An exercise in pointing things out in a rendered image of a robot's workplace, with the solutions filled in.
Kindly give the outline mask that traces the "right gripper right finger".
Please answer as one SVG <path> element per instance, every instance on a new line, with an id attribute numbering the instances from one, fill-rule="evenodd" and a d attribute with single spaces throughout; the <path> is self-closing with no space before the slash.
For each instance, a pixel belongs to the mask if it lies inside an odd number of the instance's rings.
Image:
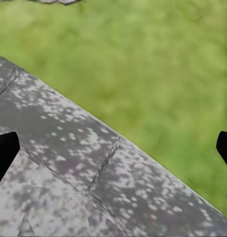
<path id="1" fill-rule="evenodd" d="M 227 132 L 220 132 L 217 140 L 216 149 L 227 164 Z"/>

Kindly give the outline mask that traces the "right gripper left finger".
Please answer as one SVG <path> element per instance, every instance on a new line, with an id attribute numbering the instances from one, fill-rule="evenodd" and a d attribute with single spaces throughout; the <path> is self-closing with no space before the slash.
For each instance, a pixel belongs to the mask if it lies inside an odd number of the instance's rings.
<path id="1" fill-rule="evenodd" d="M 0 135 L 0 181 L 20 150 L 15 131 Z"/>

